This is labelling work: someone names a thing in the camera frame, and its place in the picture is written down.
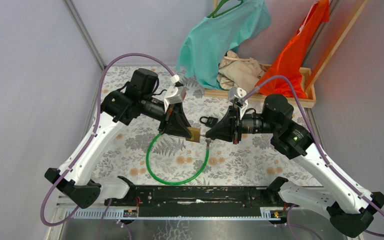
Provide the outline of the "brass padlock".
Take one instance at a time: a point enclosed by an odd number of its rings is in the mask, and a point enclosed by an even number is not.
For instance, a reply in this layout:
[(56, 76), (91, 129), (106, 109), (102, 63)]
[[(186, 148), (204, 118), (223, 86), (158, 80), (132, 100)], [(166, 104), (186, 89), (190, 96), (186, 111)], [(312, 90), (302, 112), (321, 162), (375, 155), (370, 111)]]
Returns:
[(186, 141), (199, 143), (201, 137), (201, 129), (196, 127), (187, 127), (189, 130), (191, 137), (185, 138)]

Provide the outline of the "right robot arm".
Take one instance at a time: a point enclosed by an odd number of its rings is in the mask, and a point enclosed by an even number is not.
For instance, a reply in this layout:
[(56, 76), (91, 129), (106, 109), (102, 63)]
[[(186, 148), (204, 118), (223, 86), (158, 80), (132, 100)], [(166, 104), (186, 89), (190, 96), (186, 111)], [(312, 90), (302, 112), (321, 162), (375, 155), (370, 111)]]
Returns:
[(271, 134), (274, 149), (311, 173), (326, 193), (277, 177), (268, 186), (267, 201), (273, 206), (286, 202), (304, 207), (328, 219), (340, 233), (355, 238), (367, 230), (375, 213), (383, 207), (384, 195), (365, 189), (345, 174), (318, 149), (311, 133), (293, 121), (293, 111), (280, 94), (266, 97), (261, 113), (247, 113), (232, 105), (205, 136), (237, 144), (242, 134)]

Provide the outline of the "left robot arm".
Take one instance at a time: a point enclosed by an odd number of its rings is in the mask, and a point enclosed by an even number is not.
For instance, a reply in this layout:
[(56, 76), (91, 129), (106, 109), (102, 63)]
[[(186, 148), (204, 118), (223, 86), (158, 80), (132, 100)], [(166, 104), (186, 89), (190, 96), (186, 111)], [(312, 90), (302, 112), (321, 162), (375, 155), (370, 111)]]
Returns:
[(45, 178), (81, 209), (98, 199), (117, 199), (124, 206), (132, 204), (135, 192), (129, 183), (120, 177), (99, 183), (92, 179), (92, 173), (108, 145), (140, 115), (159, 121), (161, 134), (193, 140), (194, 133), (182, 105), (186, 89), (177, 74), (170, 80), (172, 85), (163, 100), (159, 100), (153, 97), (159, 76), (145, 68), (135, 70), (124, 91), (114, 90), (104, 98), (98, 123), (91, 127), (72, 156), (59, 168), (49, 168)]

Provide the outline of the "green cable lock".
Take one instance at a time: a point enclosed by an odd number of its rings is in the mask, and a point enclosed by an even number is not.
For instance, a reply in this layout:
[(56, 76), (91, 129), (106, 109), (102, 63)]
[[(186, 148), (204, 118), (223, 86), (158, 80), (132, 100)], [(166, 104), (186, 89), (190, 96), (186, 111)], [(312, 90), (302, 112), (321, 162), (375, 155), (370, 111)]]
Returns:
[(186, 185), (197, 179), (210, 160), (206, 140), (186, 141), (183, 138), (158, 134), (150, 142), (145, 165), (150, 177), (159, 184)]

